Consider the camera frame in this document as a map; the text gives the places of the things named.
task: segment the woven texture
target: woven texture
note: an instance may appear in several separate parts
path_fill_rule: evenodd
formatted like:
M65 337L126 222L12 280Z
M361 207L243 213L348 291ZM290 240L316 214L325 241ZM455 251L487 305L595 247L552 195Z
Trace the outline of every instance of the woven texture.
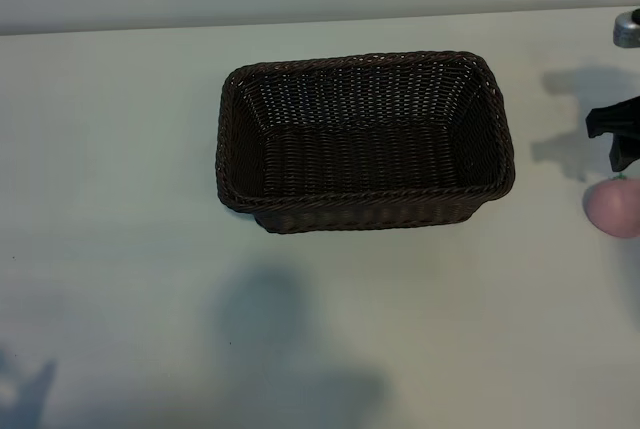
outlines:
M278 233L461 222L515 178L502 94L463 52L237 69L216 174L226 206Z

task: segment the metal cylinder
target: metal cylinder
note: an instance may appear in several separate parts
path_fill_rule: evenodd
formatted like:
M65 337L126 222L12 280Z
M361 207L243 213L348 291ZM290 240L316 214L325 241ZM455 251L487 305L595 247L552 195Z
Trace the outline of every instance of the metal cylinder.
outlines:
M625 12L616 18L613 43L625 49L640 47L640 9Z

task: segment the black plastic part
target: black plastic part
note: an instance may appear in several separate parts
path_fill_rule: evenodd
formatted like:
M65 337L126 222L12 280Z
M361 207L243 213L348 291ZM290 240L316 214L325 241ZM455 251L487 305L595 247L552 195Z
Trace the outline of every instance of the black plastic part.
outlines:
M586 122L590 138L613 134L609 161L614 172L621 172L640 159L640 97L593 109Z

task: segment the wicker basket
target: wicker basket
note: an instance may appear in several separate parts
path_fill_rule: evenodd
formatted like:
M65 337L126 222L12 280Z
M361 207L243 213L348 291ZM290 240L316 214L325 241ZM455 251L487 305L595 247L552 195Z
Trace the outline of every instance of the wicker basket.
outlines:
M461 222L515 178L502 94L465 52L237 69L216 174L226 206L282 234Z

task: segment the dark brown wicker basket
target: dark brown wicker basket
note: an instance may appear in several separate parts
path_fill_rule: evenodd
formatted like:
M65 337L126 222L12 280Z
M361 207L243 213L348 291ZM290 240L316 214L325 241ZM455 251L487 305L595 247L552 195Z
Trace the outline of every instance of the dark brown wicker basket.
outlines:
M461 222L515 178L502 94L466 52L237 69L216 174L226 206L282 234Z

